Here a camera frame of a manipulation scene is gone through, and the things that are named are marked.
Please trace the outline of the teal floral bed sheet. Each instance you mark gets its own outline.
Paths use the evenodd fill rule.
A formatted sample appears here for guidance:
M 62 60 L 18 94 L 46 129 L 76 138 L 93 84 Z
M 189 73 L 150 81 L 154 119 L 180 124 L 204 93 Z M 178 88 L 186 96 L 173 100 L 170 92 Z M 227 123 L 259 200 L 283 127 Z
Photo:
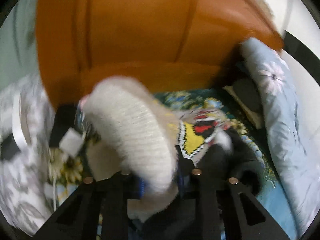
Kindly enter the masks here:
M 290 239 L 298 238 L 295 219 L 264 142 L 264 131 L 257 130 L 247 121 L 240 106 L 231 96 L 213 89 L 165 92 L 154 96 L 172 111 L 216 109 L 217 118 L 222 122 L 228 122 L 238 132 L 261 163 L 263 188 L 257 199 Z M 80 134 L 88 131 L 88 126 L 84 124 L 82 114 L 75 104 L 60 106 L 57 109 L 50 135 L 49 147 L 54 156 L 49 166 L 49 183 L 56 189 L 57 206 L 62 205 L 80 185 L 81 179 L 89 174 L 84 152 L 79 152 L 75 158 L 69 158 L 68 161 L 60 159 L 62 152 L 59 150 L 59 142 L 69 128 L 73 128 Z

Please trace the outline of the black garment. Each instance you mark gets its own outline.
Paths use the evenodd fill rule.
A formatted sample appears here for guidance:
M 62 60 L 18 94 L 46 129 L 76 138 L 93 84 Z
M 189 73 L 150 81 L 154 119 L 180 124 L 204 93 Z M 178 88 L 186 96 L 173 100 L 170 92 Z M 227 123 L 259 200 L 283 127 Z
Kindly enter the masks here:
M 221 143 L 210 146 L 197 167 L 205 169 L 215 178 L 227 180 L 235 177 L 256 196 L 263 182 L 263 166 L 253 150 L 233 128 L 222 132 L 231 143 L 225 150 Z

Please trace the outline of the orange wooden headboard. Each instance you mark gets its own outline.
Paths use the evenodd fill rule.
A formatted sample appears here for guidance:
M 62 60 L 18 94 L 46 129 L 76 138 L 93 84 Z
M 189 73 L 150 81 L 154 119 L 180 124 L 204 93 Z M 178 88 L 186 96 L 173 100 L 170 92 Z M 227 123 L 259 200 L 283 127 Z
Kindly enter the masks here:
M 131 76 L 152 92 L 207 88 L 238 44 L 283 41 L 255 0 L 38 0 L 42 82 L 53 107 Z

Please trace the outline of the light blue floral quilt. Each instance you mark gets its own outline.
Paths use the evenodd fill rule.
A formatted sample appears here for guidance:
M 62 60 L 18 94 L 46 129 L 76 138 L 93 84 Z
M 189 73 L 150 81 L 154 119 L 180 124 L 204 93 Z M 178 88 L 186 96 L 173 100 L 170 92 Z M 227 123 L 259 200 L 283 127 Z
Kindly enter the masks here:
M 296 88 L 286 62 L 255 37 L 240 44 L 259 90 L 270 154 L 300 235 L 319 212 L 319 154 L 308 142 Z

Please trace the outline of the cream fuzzy knit sweater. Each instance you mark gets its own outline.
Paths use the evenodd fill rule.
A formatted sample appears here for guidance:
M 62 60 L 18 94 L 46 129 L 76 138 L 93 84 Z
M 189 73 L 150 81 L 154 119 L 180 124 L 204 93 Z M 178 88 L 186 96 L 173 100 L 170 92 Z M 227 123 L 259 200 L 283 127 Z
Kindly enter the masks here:
M 229 124 L 221 111 L 173 112 L 130 77 L 101 81 L 81 99 L 80 108 L 100 137 L 86 152 L 93 177 L 103 180 L 128 171 L 146 184 L 142 198 L 127 203 L 130 219 L 144 222 L 175 199 L 177 150 L 194 164 L 207 156 L 212 146 L 225 157 L 234 152 L 226 133 Z

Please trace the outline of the grey white patterned fabric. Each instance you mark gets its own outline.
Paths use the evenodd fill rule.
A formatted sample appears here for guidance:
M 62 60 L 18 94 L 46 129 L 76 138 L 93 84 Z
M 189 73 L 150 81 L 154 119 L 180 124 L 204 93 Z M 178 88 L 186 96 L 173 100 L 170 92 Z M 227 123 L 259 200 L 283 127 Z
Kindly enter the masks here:
M 54 115 L 37 74 L 1 91 L 1 213 L 30 237 L 53 213 L 45 184 Z

